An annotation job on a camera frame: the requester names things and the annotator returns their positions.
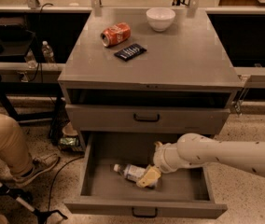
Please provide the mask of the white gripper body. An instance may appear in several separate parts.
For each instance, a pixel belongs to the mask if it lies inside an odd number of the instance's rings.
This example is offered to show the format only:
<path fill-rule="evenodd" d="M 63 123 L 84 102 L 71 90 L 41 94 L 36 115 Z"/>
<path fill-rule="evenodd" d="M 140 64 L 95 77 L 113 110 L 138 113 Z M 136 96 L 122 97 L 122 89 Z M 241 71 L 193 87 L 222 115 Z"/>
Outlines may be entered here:
<path fill-rule="evenodd" d="M 188 162 L 179 156 L 177 143 L 167 143 L 163 144 L 162 147 L 155 147 L 153 163 L 164 174 L 188 168 Z"/>

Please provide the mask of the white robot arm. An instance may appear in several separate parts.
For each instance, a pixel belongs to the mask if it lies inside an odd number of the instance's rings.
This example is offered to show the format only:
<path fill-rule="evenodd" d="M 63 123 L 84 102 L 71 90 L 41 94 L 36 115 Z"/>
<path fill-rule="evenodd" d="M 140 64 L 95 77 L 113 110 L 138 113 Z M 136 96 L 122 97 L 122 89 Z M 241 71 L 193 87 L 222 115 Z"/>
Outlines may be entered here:
<path fill-rule="evenodd" d="M 153 165 L 148 165 L 136 181 L 148 187 L 162 174 L 192 169 L 217 162 L 253 175 L 265 177 L 265 142 L 217 141 L 196 133 L 186 133 L 175 143 L 155 143 Z"/>

